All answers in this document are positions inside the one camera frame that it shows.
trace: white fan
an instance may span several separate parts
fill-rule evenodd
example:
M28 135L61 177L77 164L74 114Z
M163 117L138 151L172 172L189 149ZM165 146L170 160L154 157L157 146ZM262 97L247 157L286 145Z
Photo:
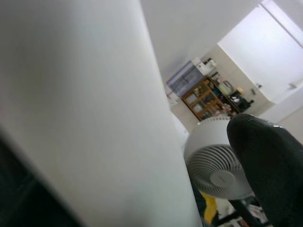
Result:
M198 190L214 197L237 200L252 194L241 164L227 138L229 117L208 118L189 136L184 158Z

